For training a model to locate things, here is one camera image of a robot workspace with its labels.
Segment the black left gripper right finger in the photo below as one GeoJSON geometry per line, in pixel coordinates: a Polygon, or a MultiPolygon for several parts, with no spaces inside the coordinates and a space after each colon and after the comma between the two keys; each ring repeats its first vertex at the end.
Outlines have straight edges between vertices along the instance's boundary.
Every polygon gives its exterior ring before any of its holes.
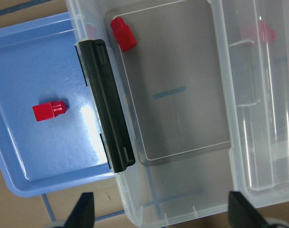
{"type": "Polygon", "coordinates": [[[228,194],[228,222],[232,228],[268,228],[265,218],[239,191],[228,194]]]}

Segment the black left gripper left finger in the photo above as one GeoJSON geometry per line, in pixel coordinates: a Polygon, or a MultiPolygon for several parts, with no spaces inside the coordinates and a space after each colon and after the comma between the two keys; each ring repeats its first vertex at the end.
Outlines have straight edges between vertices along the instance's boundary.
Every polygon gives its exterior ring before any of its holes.
{"type": "Polygon", "coordinates": [[[64,223],[64,228],[93,228],[95,223],[94,194],[81,194],[71,214],[64,223]]]}

